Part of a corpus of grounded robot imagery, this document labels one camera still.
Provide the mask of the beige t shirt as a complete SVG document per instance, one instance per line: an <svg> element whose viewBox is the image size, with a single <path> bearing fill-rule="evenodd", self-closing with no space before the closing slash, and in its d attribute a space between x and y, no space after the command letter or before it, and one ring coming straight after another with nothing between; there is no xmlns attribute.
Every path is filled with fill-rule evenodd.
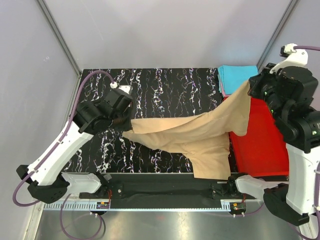
<svg viewBox="0 0 320 240"><path fill-rule="evenodd" d="M124 138L152 150L181 153L192 163L198 179L227 180L231 175L229 133L246 135L251 98L245 81L232 95L209 112L188 117L131 120Z"/></svg>

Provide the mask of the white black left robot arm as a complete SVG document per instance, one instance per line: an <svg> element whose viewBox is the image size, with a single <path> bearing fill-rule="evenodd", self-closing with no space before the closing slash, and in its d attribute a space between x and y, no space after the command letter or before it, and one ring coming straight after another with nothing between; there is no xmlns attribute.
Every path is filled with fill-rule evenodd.
<svg viewBox="0 0 320 240"><path fill-rule="evenodd" d="M63 167L94 135L108 129L132 128L133 87L120 85L97 100L77 105L75 115L44 153L30 165L20 165L16 172L28 183L27 190L37 201L51 204L66 195L103 198L108 180L98 172L67 173Z"/></svg>

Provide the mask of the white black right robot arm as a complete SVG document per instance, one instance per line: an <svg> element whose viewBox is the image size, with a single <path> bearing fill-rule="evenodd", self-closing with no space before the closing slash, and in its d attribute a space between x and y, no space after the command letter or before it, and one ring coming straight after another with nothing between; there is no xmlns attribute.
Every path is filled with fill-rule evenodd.
<svg viewBox="0 0 320 240"><path fill-rule="evenodd" d="M320 113L311 103L318 80L307 69L310 46L283 45L283 60L269 63L249 79L248 95L263 100L283 136L289 160L288 183L266 182L245 173L228 178L232 198L262 200L276 217L296 227L320 213Z"/></svg>

